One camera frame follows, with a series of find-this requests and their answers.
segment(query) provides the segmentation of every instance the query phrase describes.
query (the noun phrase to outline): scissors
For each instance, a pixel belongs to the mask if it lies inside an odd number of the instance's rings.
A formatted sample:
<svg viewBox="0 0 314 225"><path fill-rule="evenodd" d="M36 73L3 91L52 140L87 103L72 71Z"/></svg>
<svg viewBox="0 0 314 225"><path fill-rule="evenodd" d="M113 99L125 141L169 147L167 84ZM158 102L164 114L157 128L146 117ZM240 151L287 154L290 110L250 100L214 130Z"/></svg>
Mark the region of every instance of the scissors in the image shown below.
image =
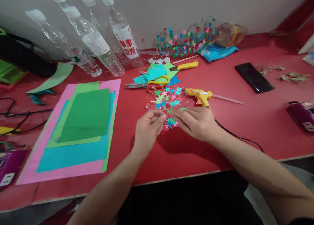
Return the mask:
<svg viewBox="0 0 314 225"><path fill-rule="evenodd" d="M167 81L165 81L165 82L148 81L148 82L143 83L143 84L140 84L140 83L125 84L125 87L126 88L141 88L141 87L145 87L147 90L166 88L166 84L170 83L170 78L167 75L163 75L163 76L160 76L160 77L167 79Z"/></svg>

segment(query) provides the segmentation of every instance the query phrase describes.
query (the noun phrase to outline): power cord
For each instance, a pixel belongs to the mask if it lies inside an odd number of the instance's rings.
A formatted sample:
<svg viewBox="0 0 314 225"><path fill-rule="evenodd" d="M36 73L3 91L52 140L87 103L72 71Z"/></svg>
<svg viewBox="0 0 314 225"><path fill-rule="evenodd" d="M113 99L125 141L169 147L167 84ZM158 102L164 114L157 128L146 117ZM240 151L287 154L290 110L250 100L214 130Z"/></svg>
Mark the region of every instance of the power cord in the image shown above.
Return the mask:
<svg viewBox="0 0 314 225"><path fill-rule="evenodd" d="M32 130L34 130L34 129L36 129L36 128L39 128L39 127L43 126L43 125L47 122L47 120L44 121L43 123L41 123L40 125L38 125L38 126L32 128L32 129L28 129L28 130L25 130L25 131L17 131L17 129L19 129L19 127L20 127L32 114L45 113L45 112L51 112L51 111L53 111L53 109L48 109L48 110L40 110L40 111L35 111L35 112L26 111L26 112L23 112L23 113L21 113L21 114L12 114L12 113L11 113L11 110L12 110L13 106L15 105L15 100L12 99L12 98L0 98L0 101L1 101L1 100L11 100L12 103L11 103L11 105L9 106L8 110L7 110L5 113L0 113L0 115L4 115L4 117L6 117L6 118L12 118L12 117L18 117L18 116L25 116L25 118L16 126L15 129L13 129L13 130L11 130L11 131L9 131L9 132L0 134L0 137L1 137L1 136L4 136L4 135L7 135L7 134L9 134L9 133L12 133L12 134L19 134L19 133L25 133L25 132L32 131Z"/></svg>
<svg viewBox="0 0 314 225"><path fill-rule="evenodd" d="M241 139L244 139L244 140L247 140L247 141L250 141L250 142L255 143L255 144L261 149L261 151L262 151L263 153L265 153L264 150L263 150L263 148L262 148L259 144L257 144L256 142L254 142L254 141L252 141L252 140L250 140L250 139L247 139L247 138L242 138L242 137L237 136L236 134L230 132L228 129L226 129L224 126L222 126L216 119L215 119L215 121L216 121L216 123L217 123L223 130L225 130L227 133L230 133L232 136L234 136L234 137L236 137L236 138L241 138Z"/></svg>

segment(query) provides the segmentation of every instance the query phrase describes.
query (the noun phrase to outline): person's left hand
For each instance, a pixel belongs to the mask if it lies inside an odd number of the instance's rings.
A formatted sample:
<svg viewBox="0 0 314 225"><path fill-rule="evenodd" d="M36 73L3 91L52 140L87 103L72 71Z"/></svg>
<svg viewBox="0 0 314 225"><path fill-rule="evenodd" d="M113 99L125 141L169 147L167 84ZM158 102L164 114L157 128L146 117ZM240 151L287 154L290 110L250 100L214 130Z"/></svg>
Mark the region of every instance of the person's left hand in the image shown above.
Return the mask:
<svg viewBox="0 0 314 225"><path fill-rule="evenodd" d="M134 150L148 154L163 129L167 116L161 110L149 110L136 124Z"/></svg>

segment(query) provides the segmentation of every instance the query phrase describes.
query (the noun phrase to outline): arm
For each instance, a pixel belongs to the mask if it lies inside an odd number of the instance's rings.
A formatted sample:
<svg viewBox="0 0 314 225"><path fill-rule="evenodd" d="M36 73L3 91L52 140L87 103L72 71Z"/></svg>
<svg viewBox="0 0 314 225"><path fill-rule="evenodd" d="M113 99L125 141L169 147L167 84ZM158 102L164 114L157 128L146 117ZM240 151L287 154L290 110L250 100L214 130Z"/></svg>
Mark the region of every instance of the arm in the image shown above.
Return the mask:
<svg viewBox="0 0 314 225"><path fill-rule="evenodd" d="M137 171L153 148L165 120L162 111L150 110L137 121L133 149L91 190L68 225L110 224L128 196Z"/></svg>
<svg viewBox="0 0 314 225"><path fill-rule="evenodd" d="M173 115L186 133L217 148L261 191L278 224L289 224L300 217L314 218L313 193L281 164L216 125L210 109L176 110Z"/></svg>

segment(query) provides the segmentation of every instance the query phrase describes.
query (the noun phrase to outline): hand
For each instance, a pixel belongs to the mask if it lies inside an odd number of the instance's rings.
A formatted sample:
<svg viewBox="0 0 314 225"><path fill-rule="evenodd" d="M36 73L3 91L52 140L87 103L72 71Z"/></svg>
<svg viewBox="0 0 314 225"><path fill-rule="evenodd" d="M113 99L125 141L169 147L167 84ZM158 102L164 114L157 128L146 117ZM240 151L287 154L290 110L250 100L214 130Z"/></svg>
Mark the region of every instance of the hand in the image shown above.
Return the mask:
<svg viewBox="0 0 314 225"><path fill-rule="evenodd" d="M136 124L134 150L148 154L163 129L167 116L161 110L146 112Z"/></svg>
<svg viewBox="0 0 314 225"><path fill-rule="evenodd" d="M208 143L219 139L222 129L215 123L210 109L194 107L184 111L174 110L172 114L179 126L192 137Z"/></svg>

